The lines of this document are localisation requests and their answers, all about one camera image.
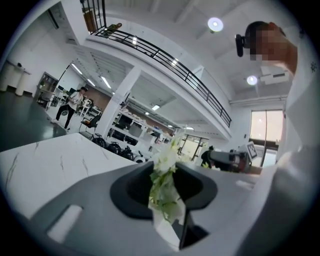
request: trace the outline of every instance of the man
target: man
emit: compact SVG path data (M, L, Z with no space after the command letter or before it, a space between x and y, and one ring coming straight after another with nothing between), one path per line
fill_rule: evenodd
M83 95L85 94L85 92L87 90L88 90L87 88L81 87L80 90L76 90L74 93L72 93L71 96L69 96L67 98L68 103L66 105L62 105L59 108L55 119L51 120L51 123L53 123L53 124L59 123L59 118L60 118L61 113L63 111L67 110L67 111L69 111L69 113L68 113L68 117L67 117L65 125L64 125L64 129L67 129L71 117L73 116L74 112L77 110L77 105L83 100Z
M320 145L320 63L308 36L304 34L297 47L273 22L256 21L245 31L244 48L249 49L251 59L259 57L293 76L276 159L301 146Z
M111 24L110 26L108 26L108 28L104 31L104 34L109 37L110 35L112 35L115 30L118 30L122 27L122 23L118 23L116 24Z
M212 168L212 161L209 158L210 153L214 150L213 146L209 147L209 150L205 151L202 155L201 155L201 159L202 159L202 163L201 166L206 166L208 165L208 167L211 169Z

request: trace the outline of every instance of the fluorescent light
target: fluorescent light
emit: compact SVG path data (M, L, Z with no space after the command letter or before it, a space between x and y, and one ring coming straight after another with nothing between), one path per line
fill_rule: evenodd
M208 27L214 32L219 32L224 28L224 24L221 19L212 17L208 20Z
M178 61L179 61L179 60L178 60L177 58L175 58L175 59L172 61L171 65L172 65L172 66L175 66L175 65L178 63Z
M92 84L94 87L96 87L96 86L94 85L94 83L90 81L90 79L87 79L87 80L88 80L88 82L89 82L90 84Z
M111 89L111 86L108 84L107 80L103 76L101 76L101 78L104 81L104 83L106 84L106 86L108 86Z
M76 69L76 71L78 71L79 72L79 74L80 75L82 75L82 72L76 67L76 65L75 64L73 64L73 63L71 63L71 65L72 65L72 67L74 67L75 69Z
M157 110L158 108L160 108L160 106L154 105L154 107L152 108L152 110Z
M258 82L258 79L254 76L254 75L250 75L248 76L248 78L246 79L246 82L251 85L251 86L254 86L257 84Z

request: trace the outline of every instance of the dark floor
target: dark floor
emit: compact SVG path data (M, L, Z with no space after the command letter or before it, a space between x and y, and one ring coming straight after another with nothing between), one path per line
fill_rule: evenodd
M66 135L30 96L0 92L0 152Z

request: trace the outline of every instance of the black metal railing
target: black metal railing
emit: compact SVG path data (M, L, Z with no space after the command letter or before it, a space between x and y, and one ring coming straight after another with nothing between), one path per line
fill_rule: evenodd
M219 116L226 123L226 125L230 127L231 118L226 112L226 110L223 108L223 106L220 104L220 102L217 100L217 98L204 85L204 83L195 74L193 74L185 65L183 65L178 59L174 58L169 53L165 52L156 45L140 37L137 37L133 34L121 30L107 28L105 1L102 0L101 2L102 13L100 12L100 8L98 7L97 9L97 6L95 6L99 4L98 0L96 2L94 0L86 1L87 7L85 7L84 3L82 3L82 11L85 19L86 16L90 17L91 24L93 23L93 21L95 21L94 25L96 29L93 30L90 28L90 22L86 20L86 24L91 35L107 38L109 40L113 40L128 47L131 47L149 56L158 63L164 65L177 76L179 76L181 79L183 79L186 83L188 83L219 114Z

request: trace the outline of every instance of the floor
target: floor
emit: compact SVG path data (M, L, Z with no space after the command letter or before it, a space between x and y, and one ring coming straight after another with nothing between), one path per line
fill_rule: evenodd
M67 134L31 96L1 92L0 113L0 152Z
M59 110L60 106L61 106L61 103L59 103L57 106L50 106L48 108L48 111L46 113L50 117L50 119L55 119L56 118L56 115L58 113L58 110ZM68 115L61 115L60 116L59 124L58 124L60 127L62 127L62 128L65 127L65 124L66 124L66 121L67 121L67 117L68 117ZM86 115L85 117L87 119L89 119L89 120L94 118L91 115ZM76 114L76 113L73 114L73 116L71 117L70 123L68 125L68 129L70 128L70 130L68 130L67 132L69 134L79 133L79 127L80 127L80 124L81 124L83 119L84 119L83 115L80 116L79 114ZM94 132L95 132L94 128L87 128L86 129L86 126L81 125L80 133L83 136L89 138L91 136L91 134L94 134Z

